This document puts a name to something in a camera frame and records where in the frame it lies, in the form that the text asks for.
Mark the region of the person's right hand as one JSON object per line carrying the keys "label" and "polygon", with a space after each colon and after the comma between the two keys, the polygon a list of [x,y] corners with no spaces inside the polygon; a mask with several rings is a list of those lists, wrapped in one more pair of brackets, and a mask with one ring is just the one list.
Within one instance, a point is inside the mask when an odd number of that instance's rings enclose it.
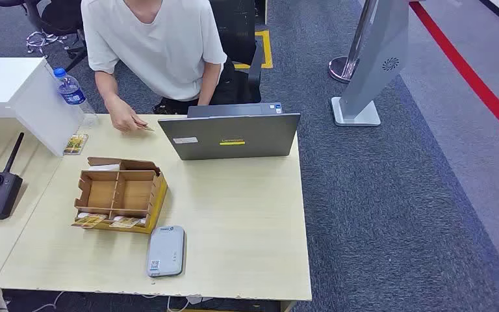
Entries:
{"label": "person's right hand", "polygon": [[136,112],[118,96],[104,100],[113,126],[124,133],[147,127],[147,122],[138,117]]}

